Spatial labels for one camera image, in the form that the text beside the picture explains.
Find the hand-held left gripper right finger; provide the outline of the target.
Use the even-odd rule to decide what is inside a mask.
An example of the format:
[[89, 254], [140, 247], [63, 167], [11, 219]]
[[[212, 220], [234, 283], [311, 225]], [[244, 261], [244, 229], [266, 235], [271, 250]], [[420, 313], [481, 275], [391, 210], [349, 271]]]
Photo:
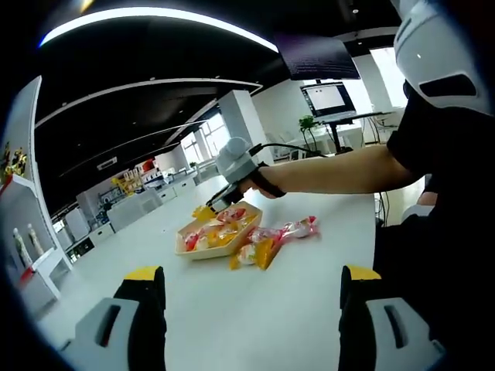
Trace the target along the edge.
[[427, 322], [370, 268], [343, 266], [339, 370], [440, 370], [446, 350]]

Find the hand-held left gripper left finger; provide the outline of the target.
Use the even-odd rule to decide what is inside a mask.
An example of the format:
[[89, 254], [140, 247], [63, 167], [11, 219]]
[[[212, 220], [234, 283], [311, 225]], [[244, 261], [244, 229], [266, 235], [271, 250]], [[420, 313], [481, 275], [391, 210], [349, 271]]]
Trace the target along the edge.
[[75, 370], [164, 370], [165, 310], [163, 268], [140, 267], [76, 324], [60, 352]]

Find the person's right hand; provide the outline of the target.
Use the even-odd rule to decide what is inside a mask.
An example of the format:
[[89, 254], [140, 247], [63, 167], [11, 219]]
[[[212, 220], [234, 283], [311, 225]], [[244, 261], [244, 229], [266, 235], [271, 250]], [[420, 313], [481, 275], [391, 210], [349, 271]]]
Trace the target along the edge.
[[271, 182], [266, 176], [270, 168], [271, 166], [264, 162], [258, 165], [253, 172], [241, 180], [241, 191], [246, 192], [249, 189], [253, 189], [258, 190], [263, 196], [269, 199], [282, 198], [286, 192]]

